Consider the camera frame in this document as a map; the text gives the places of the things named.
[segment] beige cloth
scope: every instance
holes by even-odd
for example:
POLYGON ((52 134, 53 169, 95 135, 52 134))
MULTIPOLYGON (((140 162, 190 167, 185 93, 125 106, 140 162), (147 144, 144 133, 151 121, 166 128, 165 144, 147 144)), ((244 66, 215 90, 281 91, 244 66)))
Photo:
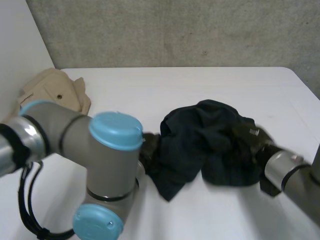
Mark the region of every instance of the beige cloth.
POLYGON ((34 77, 23 87, 23 95, 18 97, 13 112, 4 120, 18 115, 20 108, 36 100, 55 102, 75 112, 88 115, 91 101, 86 95, 86 85, 82 77, 72 81, 58 69, 49 68, 34 77))

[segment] white tabletop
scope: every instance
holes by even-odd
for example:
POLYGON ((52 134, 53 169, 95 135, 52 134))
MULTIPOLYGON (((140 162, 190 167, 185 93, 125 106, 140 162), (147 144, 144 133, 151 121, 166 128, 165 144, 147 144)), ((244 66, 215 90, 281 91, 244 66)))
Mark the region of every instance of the white tabletop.
MULTIPOLYGON (((283 67, 173 67, 64 69, 83 77, 90 116, 103 111, 133 115, 145 131, 159 132, 171 110, 205 99, 253 118, 286 148, 312 161, 320 142, 320 101, 283 67)), ((259 186, 218 187, 201 174, 171 202, 146 177, 121 240, 316 240, 320 229, 284 194, 271 198, 259 186)), ((0 179, 0 240, 35 240, 23 226, 17 201, 19 173, 0 179)), ((33 206, 52 232, 72 226, 83 200, 85 169, 58 155, 44 161, 33 206)))

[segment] dark blue fabric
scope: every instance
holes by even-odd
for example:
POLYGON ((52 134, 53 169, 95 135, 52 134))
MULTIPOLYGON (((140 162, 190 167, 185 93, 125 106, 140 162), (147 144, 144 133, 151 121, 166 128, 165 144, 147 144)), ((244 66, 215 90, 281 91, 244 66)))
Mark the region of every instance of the dark blue fabric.
POLYGON ((214 185, 257 183, 260 169, 252 161, 250 148, 231 131, 239 123, 255 121, 213 100, 181 107, 165 116, 158 150, 147 169, 160 195, 170 201, 200 170, 202 178, 214 185))

